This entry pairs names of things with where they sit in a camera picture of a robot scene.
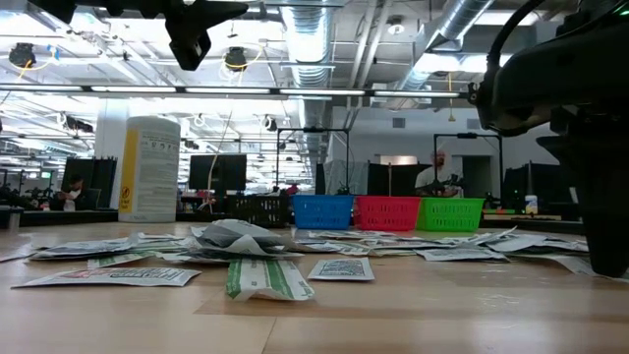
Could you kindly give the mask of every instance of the metal duct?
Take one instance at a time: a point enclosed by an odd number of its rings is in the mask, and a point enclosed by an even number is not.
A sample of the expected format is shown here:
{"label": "metal duct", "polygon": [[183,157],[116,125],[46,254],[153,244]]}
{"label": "metal duct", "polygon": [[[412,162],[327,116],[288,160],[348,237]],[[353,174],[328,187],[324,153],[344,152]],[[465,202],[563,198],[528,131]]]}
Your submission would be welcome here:
{"label": "metal duct", "polygon": [[[280,8],[286,25],[288,56],[296,63],[325,63],[330,56],[332,11],[319,7]],[[293,79],[298,88],[326,88],[330,71],[327,68],[293,67]],[[321,126],[326,102],[300,100],[299,116],[302,127]],[[311,154],[319,153],[320,135],[306,136],[306,145]]]}
{"label": "metal duct", "polygon": [[430,29],[430,24],[420,30],[418,44],[421,47],[417,48],[420,57],[406,77],[398,83],[396,89],[421,89],[431,74],[423,72],[418,65],[426,50],[447,41],[462,39],[492,3],[493,0],[448,0],[443,6],[443,14],[436,19],[434,30]]}

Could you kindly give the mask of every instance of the white wall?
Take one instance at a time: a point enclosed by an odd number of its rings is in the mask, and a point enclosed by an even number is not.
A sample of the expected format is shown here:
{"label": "white wall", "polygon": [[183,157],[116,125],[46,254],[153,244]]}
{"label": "white wall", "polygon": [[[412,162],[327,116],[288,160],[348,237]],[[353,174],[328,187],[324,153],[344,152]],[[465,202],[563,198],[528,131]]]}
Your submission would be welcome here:
{"label": "white wall", "polygon": [[502,149],[505,169],[518,168],[530,160],[534,163],[559,164],[559,161],[536,141],[539,137],[555,135],[546,124],[530,130],[525,135],[504,138]]}
{"label": "white wall", "polygon": [[[334,107],[335,128],[340,128],[345,119],[345,108]],[[454,109],[455,122],[449,122],[449,109],[432,112],[429,109],[403,110],[391,112],[379,108],[363,108],[350,133],[350,148],[353,153],[350,160],[378,163],[377,154],[381,155],[413,155],[419,163],[430,163],[430,153],[433,151],[432,136],[435,133],[456,134],[466,131],[466,120],[478,118],[475,109]],[[407,119],[405,129],[391,128],[392,117]],[[492,134],[490,131],[476,130],[477,134]],[[558,164],[543,147],[536,142],[536,138],[554,135],[548,125],[537,127],[529,133],[503,139],[504,169],[517,168],[529,160],[535,163]],[[439,138],[437,146],[451,156],[450,163],[456,170],[461,169],[461,156],[490,156],[491,157],[491,185],[493,194],[499,193],[499,161],[498,141],[493,138],[460,140],[456,138]],[[330,140],[326,161],[345,159],[345,147],[335,138]]]}
{"label": "white wall", "polygon": [[[492,138],[476,140],[461,140],[456,138],[441,137],[437,146],[449,156],[447,163],[457,171],[462,170],[461,156],[490,156],[492,176],[492,192],[498,195],[498,143]],[[352,156],[356,162],[379,163],[380,155],[412,155],[419,163],[429,164],[430,154],[433,151],[432,135],[417,135],[415,137],[402,136],[378,136],[378,135],[350,135],[350,160]],[[345,147],[333,143],[329,151],[330,159],[345,160]]]}

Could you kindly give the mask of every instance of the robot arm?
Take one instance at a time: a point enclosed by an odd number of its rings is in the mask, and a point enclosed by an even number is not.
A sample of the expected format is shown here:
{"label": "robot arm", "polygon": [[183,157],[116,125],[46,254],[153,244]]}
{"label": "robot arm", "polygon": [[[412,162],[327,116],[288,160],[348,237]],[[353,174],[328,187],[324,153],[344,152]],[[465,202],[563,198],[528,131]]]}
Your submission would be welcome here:
{"label": "robot arm", "polygon": [[557,37],[511,57],[500,68],[509,33],[543,0],[529,0],[499,33],[479,88],[470,85],[485,129],[509,137],[550,122],[558,136],[538,143],[571,171],[595,272],[622,276],[629,266],[629,1],[582,0]]}

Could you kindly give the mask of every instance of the person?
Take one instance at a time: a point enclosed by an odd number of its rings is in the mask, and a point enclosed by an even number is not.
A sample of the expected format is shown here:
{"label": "person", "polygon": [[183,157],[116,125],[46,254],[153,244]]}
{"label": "person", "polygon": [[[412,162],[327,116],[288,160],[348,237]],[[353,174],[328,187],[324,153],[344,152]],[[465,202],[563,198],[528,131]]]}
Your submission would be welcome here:
{"label": "person", "polygon": [[88,208],[86,193],[83,189],[83,177],[79,174],[70,176],[70,188],[62,190],[50,201],[51,210],[75,211]]}
{"label": "person", "polygon": [[299,192],[299,188],[297,188],[297,183],[293,183],[287,190],[286,194],[289,196],[296,195]]}
{"label": "person", "polygon": [[460,179],[461,176],[454,173],[452,168],[446,165],[445,157],[445,152],[442,150],[438,150],[436,152],[436,156],[433,152],[430,155],[432,166],[417,175],[417,179],[415,180],[415,189],[420,196],[432,196],[432,192],[425,187],[434,182],[434,169],[436,168],[437,181],[444,184],[444,190],[437,191],[437,194],[446,198],[462,197],[463,193],[460,187],[448,185],[453,179]]}

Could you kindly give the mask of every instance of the cylindrical container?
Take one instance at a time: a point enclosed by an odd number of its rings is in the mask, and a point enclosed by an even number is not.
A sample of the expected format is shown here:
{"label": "cylindrical container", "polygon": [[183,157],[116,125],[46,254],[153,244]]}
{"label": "cylindrical container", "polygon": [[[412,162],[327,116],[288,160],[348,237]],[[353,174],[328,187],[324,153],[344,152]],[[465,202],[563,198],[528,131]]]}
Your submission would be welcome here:
{"label": "cylindrical container", "polygon": [[181,127],[157,117],[127,120],[118,220],[174,222]]}
{"label": "cylindrical container", "polygon": [[538,196],[525,196],[524,197],[524,202],[526,204],[525,206],[525,214],[526,215],[537,215],[538,214]]}

